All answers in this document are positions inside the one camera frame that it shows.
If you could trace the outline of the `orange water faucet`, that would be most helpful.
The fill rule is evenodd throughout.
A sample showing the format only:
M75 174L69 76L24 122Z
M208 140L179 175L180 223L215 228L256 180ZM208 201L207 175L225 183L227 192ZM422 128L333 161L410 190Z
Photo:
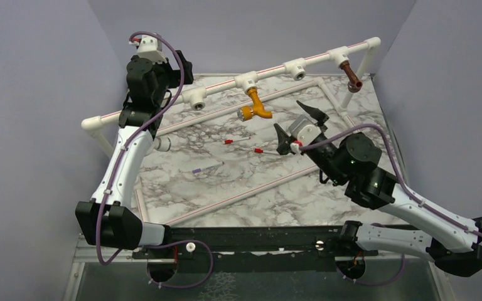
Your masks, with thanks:
M260 117L262 119L271 119L273 117L272 112L265 109L255 87L248 89L246 94L251 99L252 105L239 108L237 116L241 121L245 122L254 117Z

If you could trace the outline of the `white PVC pipe frame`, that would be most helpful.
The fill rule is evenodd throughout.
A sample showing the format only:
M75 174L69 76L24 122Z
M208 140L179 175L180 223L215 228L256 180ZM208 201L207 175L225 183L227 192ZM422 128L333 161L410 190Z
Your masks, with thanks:
M384 126L382 111L367 66L380 46L374 37L351 45L362 52L357 70L363 87L351 93L344 76L308 76L295 82L276 70L258 82L258 92L271 119L243 122L236 111L250 103L239 89L214 83L205 108L179 104L168 110L158 132L171 141L167 152L152 151L142 161L130 209L138 218L170 226L312 226L386 216L363 209L344 195L343 187L321 184L317 167L305 156L256 154L276 151L273 124L287 127L302 112L297 100L328 114L327 136L360 124ZM224 144L226 139L250 140ZM192 170L224 162L197 174Z

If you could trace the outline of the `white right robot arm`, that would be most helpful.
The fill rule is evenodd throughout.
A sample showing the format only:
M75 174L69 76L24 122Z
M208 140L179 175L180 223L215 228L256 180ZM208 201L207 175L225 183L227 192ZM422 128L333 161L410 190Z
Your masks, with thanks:
M329 138L328 116L307 105L303 110L287 129L274 125L277 153L308 156L319 169L321 183L344 186L353 203L410 225L406 230L347 221L337 238L343 254L391 251L427 260L458 277L482 270L482 218L452 213L411 190L397 169L381 168L382 153L390 149L387 140L383 148L377 147L362 125Z

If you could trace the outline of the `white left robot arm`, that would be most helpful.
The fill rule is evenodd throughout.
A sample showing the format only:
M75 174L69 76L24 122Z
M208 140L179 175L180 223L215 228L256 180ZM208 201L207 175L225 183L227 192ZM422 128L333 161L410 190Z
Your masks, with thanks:
M119 114L114 153L106 173L89 201L81 201L75 216L90 245L124 250L148 246L156 257L167 256L172 241L163 224L145 223L128 207L142 160L152 147L162 118L158 115L171 101L169 89L193 83L192 63L176 52L183 66L153 63L134 55L126 66L129 88Z

